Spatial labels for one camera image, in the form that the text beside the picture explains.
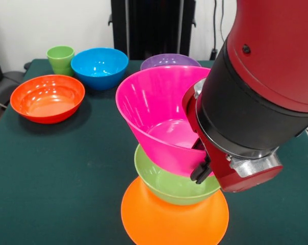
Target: pink bowl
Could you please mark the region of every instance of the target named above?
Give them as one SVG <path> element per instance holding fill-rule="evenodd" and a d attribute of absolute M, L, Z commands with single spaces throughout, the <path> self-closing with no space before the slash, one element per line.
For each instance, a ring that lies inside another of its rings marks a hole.
<path fill-rule="evenodd" d="M 119 112 L 147 156 L 173 174 L 189 177 L 205 158 L 205 151 L 191 149 L 198 136 L 187 121 L 182 98 L 209 72 L 197 66 L 160 66 L 139 71 L 118 87 Z"/>

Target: black cylindrical joint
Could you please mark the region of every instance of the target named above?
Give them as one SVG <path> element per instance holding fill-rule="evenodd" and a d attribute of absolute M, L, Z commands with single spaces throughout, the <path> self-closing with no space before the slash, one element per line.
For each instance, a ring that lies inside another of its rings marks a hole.
<path fill-rule="evenodd" d="M 308 113 L 271 103 L 241 79 L 228 57 L 226 43 L 198 103 L 198 122 L 208 138 L 238 157 L 262 157 L 308 127 Z"/>

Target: orange plate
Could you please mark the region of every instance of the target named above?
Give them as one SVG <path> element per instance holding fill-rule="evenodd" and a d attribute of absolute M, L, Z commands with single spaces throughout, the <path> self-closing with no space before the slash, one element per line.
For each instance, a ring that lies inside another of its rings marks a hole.
<path fill-rule="evenodd" d="M 12 108 L 40 124 L 55 124 L 73 115 L 85 96 L 80 81 L 64 75 L 46 75 L 28 80 L 11 94 Z"/>
<path fill-rule="evenodd" d="M 218 244 L 229 210 L 220 190 L 199 204 L 176 206 L 157 198 L 138 177 L 123 196 L 121 217 L 137 245 Z"/>

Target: dark green table surface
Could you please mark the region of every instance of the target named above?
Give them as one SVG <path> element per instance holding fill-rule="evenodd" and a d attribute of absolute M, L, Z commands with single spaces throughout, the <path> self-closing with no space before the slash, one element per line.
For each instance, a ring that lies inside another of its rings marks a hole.
<path fill-rule="evenodd" d="M 126 76 L 140 64 L 131 61 Z M 25 80 L 51 72 L 47 60 L 34 60 Z M 115 90 L 87 89 L 77 113 L 57 125 L 34 124 L 6 110 L 0 122 L 0 244 L 133 244 L 120 204 L 137 176 L 137 141 L 116 109 Z M 307 135 L 283 145 L 279 157 L 285 166 L 279 176 L 225 193 L 230 221 L 221 244 L 308 244 Z"/>

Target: white wall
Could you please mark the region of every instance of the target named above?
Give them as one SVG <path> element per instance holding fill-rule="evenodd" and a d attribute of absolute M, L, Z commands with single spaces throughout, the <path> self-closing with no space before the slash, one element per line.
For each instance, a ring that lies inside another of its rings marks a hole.
<path fill-rule="evenodd" d="M 224 0 L 223 34 L 235 18 L 236 0 Z M 213 47 L 214 0 L 197 0 L 190 56 L 208 59 Z M 113 47 L 110 0 L 0 0 L 0 63 L 3 71 L 23 70 L 34 58 L 46 58 L 49 47 L 71 45 L 76 53 L 96 46 Z M 221 0 L 217 8 L 220 49 Z"/>
<path fill-rule="evenodd" d="M 217 0 L 216 9 L 216 49 L 220 51 L 223 41 L 220 34 L 222 0 Z M 237 0 L 224 0 L 222 34 L 225 39 L 235 21 Z M 196 28 L 192 28 L 189 56 L 197 60 L 208 60 L 214 46 L 213 33 L 214 0 L 196 0 Z"/>

